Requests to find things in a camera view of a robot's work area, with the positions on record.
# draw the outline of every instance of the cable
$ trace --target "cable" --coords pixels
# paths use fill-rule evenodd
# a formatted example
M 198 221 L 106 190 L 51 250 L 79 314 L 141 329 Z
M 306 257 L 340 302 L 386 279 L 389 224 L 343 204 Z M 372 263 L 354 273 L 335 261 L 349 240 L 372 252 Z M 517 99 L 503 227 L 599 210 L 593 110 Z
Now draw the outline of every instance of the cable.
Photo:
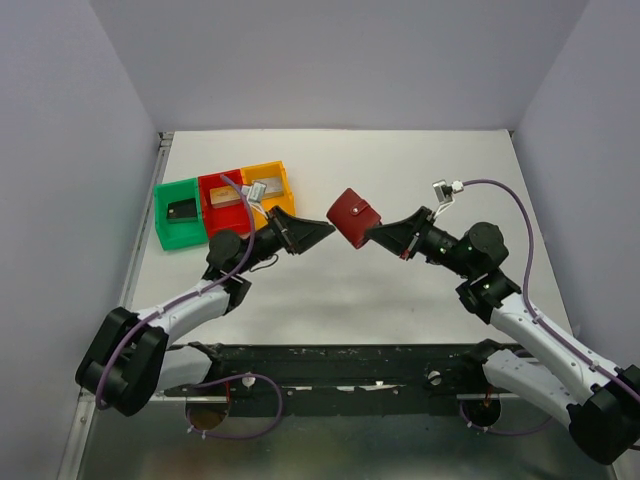
M 209 430 L 199 430 L 196 427 L 193 426 L 192 422 L 191 422 L 191 411 L 187 410 L 187 422 L 189 422 L 189 429 L 187 430 L 187 433 L 191 433 L 191 432 L 196 432 L 199 433 L 200 435 L 202 435 L 202 437 L 210 437 L 210 438 L 221 438 L 224 440 L 251 440 L 252 438 L 258 438 L 262 435 L 264 435 L 265 433 L 270 432 L 271 430 L 273 430 L 278 423 L 280 423 L 280 420 L 282 419 L 282 410 L 284 408 L 284 401 L 282 400 L 282 392 L 280 391 L 280 387 L 278 387 L 278 384 L 276 384 L 276 382 L 274 382 L 273 380 L 271 380 L 269 377 L 266 377 L 264 375 L 260 375 L 259 373 L 242 373 L 239 375 L 232 375 L 230 377 L 225 377 L 225 378 L 220 378 L 218 380 L 214 380 L 213 382 L 208 382 L 208 383 L 201 383 L 199 385 L 193 385 L 193 388 L 209 388 L 209 387 L 215 387 L 216 385 L 220 385 L 222 383 L 226 383 L 226 382 L 232 382 L 234 380 L 240 380 L 242 378 L 257 378 L 259 380 L 264 380 L 265 382 L 267 382 L 269 385 L 271 385 L 273 387 L 273 389 L 276 392 L 276 395 L 278 396 L 278 410 L 276 412 L 276 416 L 273 419 L 273 421 L 267 425 L 265 428 L 263 428 L 262 430 L 256 432 L 256 433 L 250 433 L 247 435 L 233 435 L 230 433 L 215 433 Z
M 253 273 L 253 272 L 257 272 L 258 270 L 263 270 L 265 268 L 273 267 L 276 263 L 278 263 L 278 260 L 280 260 L 280 257 L 278 256 L 277 253 L 274 253 L 273 255 L 271 255 L 267 260 L 270 260 L 272 258 L 274 259 L 273 262 L 271 262 L 271 263 L 269 263 L 267 265 L 261 265 L 259 267 L 251 267 L 249 269 L 249 272 Z
M 484 433 L 489 433 L 491 435 L 499 435 L 502 437 L 524 437 L 526 435 L 533 435 L 534 433 L 541 432 L 542 430 L 549 427 L 553 423 L 553 417 L 549 417 L 537 427 L 530 428 L 529 430 L 520 430 L 520 431 L 510 432 L 505 430 L 496 430 L 495 428 L 489 428 L 489 427 L 485 428 L 485 427 L 476 425 L 475 423 L 472 423 L 471 420 L 469 420 L 469 417 L 467 416 L 467 412 L 465 411 L 464 402 L 460 402 L 460 416 L 467 424 L 467 427 L 473 428 L 474 430 L 478 430 Z
M 509 188 L 507 185 L 505 185 L 502 182 L 498 182 L 497 180 L 491 180 L 491 179 L 487 179 L 487 178 L 480 178 L 480 179 L 477 179 L 477 180 L 469 180 L 469 181 L 466 181 L 466 182 L 462 182 L 462 184 L 465 187 L 468 187 L 468 186 L 471 186 L 471 185 L 480 185 L 480 184 L 494 185 L 496 187 L 502 188 L 509 195 L 511 195 L 511 198 L 513 198 L 515 200 L 515 202 L 518 204 L 518 208 L 520 209 L 520 212 L 522 213 L 522 217 L 524 218 L 524 223 L 527 226 L 527 235 L 529 237 L 529 254 L 527 256 L 527 265 L 526 265 L 525 270 L 524 270 L 524 280 L 522 282 L 522 298 L 524 299 L 524 304 L 527 307 L 527 310 L 529 311 L 529 314 L 538 322 L 538 324 L 549 335 L 551 335 L 562 346 L 564 346 L 567 350 L 569 350 L 576 357 L 578 357 L 585 364 L 587 364 L 589 366 L 589 368 L 593 368 L 598 373 L 601 373 L 602 375 L 607 377 L 609 380 L 611 380 L 617 386 L 619 386 L 621 389 L 623 389 L 625 392 L 627 392 L 631 396 L 631 398 L 633 398 L 636 402 L 638 402 L 640 404 L 640 394 L 638 394 L 638 392 L 636 392 L 633 388 L 631 388 L 629 385 L 627 385 L 622 380 L 620 380 L 616 375 L 610 373 L 608 370 L 602 368 L 600 365 L 592 363 L 591 359 L 587 355 L 582 353 L 580 350 L 578 350 L 576 347 L 574 347 L 570 342 L 565 340 L 564 337 L 562 337 L 562 335 L 560 335 L 558 332 L 556 332 L 547 322 L 544 321 L 544 319 L 542 317 L 539 317 L 538 314 L 533 309 L 533 305 L 531 304 L 531 301 L 529 300 L 529 280 L 530 280 L 530 277 L 531 277 L 531 268 L 533 266 L 533 227 L 531 226 L 531 219 L 529 218 L 529 214 L 527 213 L 527 209 L 525 208 L 524 204 L 522 203 L 522 200 L 520 199 L 520 197 L 518 197 L 516 192 L 514 192 L 511 188 Z
M 242 194 L 242 190 L 238 185 L 236 185 L 232 180 L 230 180 L 229 178 L 227 178 L 224 175 L 220 175 L 220 178 L 227 185 L 229 185 L 231 188 L 233 188 L 236 191 L 236 193 L 238 194 L 238 196 L 242 200 L 242 203 L 244 203 L 244 208 L 246 209 L 247 215 L 249 216 L 250 232 L 249 232 L 249 245 L 247 246 L 247 251 L 245 252 L 243 257 L 240 259 L 240 261 L 238 262 L 238 265 L 236 265 L 235 268 L 233 268 L 226 275 L 218 278 L 217 280 L 214 280 L 209 285 L 207 285 L 202 290 L 200 290 L 200 292 L 193 291 L 193 292 L 190 292 L 190 293 L 186 293 L 186 294 L 176 298 L 175 300 L 169 302 L 164 307 L 164 311 L 165 312 L 167 310 L 170 310 L 170 309 L 172 309 L 172 308 L 174 308 L 174 307 L 186 302 L 187 300 L 191 300 L 192 298 L 197 297 L 198 295 L 200 295 L 203 292 L 208 292 L 212 288 L 215 288 L 218 285 L 226 282 L 227 280 L 229 280 L 231 277 L 233 277 L 234 275 L 236 275 L 240 271 L 242 266 L 247 262 L 247 260 L 249 259 L 249 256 L 251 255 L 251 251 L 253 250 L 253 243 L 255 241 L 255 233 L 256 233 L 256 227 L 255 227 L 255 223 L 254 223 L 254 220 L 253 220 L 253 213 L 251 212 L 251 206 L 249 205 L 249 202 L 247 201 L 247 198 Z M 100 377 L 100 381 L 98 382 L 98 387 L 96 388 L 95 401 L 96 401 L 96 408 L 98 410 L 106 410 L 107 408 L 109 408 L 109 405 L 107 403 L 105 403 L 104 400 L 103 400 L 104 389 L 105 389 L 105 386 L 107 384 L 107 379 L 109 378 L 109 373 L 111 372 L 111 369 L 113 368 L 113 366 L 115 365 L 116 361 L 118 360 L 118 357 L 120 356 L 122 351 L 125 349 L 125 347 L 129 344 L 129 342 L 133 339 L 133 337 L 135 337 L 135 335 L 140 330 L 142 330 L 142 328 L 144 328 L 145 325 L 149 324 L 150 322 L 152 322 L 153 320 L 157 319 L 158 317 L 160 317 L 160 312 L 158 310 L 156 310 L 155 312 L 149 314 L 149 316 L 147 316 L 145 318 L 141 318 L 140 321 L 136 325 L 134 325 L 134 327 L 131 330 L 129 330 L 129 332 L 122 338 L 120 343 L 118 343 L 118 346 L 115 348 L 115 350 L 111 354 L 111 357 L 109 358 L 109 361 L 107 361 L 107 364 L 104 366 L 104 370 L 102 371 L 102 376 Z

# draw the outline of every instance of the red object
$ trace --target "red object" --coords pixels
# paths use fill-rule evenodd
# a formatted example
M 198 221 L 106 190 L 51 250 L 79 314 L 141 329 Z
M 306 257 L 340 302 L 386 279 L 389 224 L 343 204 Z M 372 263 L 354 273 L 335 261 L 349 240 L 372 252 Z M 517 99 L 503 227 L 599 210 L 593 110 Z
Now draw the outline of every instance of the red object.
M 225 175 L 236 185 L 242 186 L 242 172 L 229 170 L 228 172 L 214 173 L 198 177 L 198 190 L 200 190 L 200 208 L 202 208 L 202 221 L 209 238 L 220 230 L 230 229 L 239 235 L 249 233 L 251 229 L 249 218 L 242 202 L 226 207 L 213 208 L 211 205 L 210 191 L 212 188 L 227 187 L 220 178 Z
M 347 188 L 331 205 L 327 218 L 356 248 L 367 243 L 364 232 L 380 224 L 380 215 L 356 192 Z

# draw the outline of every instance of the tabletop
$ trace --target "tabletop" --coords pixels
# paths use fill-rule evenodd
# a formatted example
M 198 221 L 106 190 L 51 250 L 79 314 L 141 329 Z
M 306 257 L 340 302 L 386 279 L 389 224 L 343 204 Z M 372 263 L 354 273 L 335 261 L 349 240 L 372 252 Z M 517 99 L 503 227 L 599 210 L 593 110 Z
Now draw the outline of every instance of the tabletop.
M 553 270 L 506 131 L 228 130 L 176 132 L 161 183 L 281 160 L 296 215 L 326 220 L 333 201 L 352 187 L 382 215 L 402 220 L 434 209 L 432 183 L 492 178 L 513 188 L 532 214 L 535 260 L 531 298 L 570 331 Z M 478 221 L 498 225 L 510 251 L 503 270 L 518 284 L 527 254 L 523 219 L 511 198 L 490 186 L 468 187 L 438 226 L 461 236 Z M 147 225 L 153 225 L 152 218 Z M 163 251 L 155 231 L 141 251 L 134 310 L 192 287 L 206 268 L 207 245 Z M 462 280 L 416 256 L 404 262 L 382 247 L 356 251 L 334 233 L 301 256 L 253 274 L 243 304 L 183 340 L 226 344 L 475 343 L 509 337 L 466 312 Z

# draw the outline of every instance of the brown object in red bin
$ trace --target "brown object in red bin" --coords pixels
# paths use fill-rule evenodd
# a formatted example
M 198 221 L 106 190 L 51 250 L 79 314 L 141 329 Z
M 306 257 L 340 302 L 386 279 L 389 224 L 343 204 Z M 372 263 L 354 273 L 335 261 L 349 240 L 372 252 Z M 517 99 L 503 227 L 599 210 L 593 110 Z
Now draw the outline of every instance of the brown object in red bin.
M 327 218 L 356 248 L 367 243 L 364 232 L 380 224 L 380 215 L 356 192 L 347 188 L 331 205 Z

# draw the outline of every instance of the gray wall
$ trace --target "gray wall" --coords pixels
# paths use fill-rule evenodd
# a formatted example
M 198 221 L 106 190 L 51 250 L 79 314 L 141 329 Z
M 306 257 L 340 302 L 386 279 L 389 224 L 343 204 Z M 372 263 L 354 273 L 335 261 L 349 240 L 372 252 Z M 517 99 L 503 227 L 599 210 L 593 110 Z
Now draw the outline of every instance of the gray wall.
M 513 128 L 586 0 L 92 0 L 164 130 Z
M 639 24 L 637 0 L 593 0 L 515 134 L 569 318 L 622 365 L 640 365 Z
M 85 0 L 0 15 L 0 476 L 54 478 L 157 135 Z

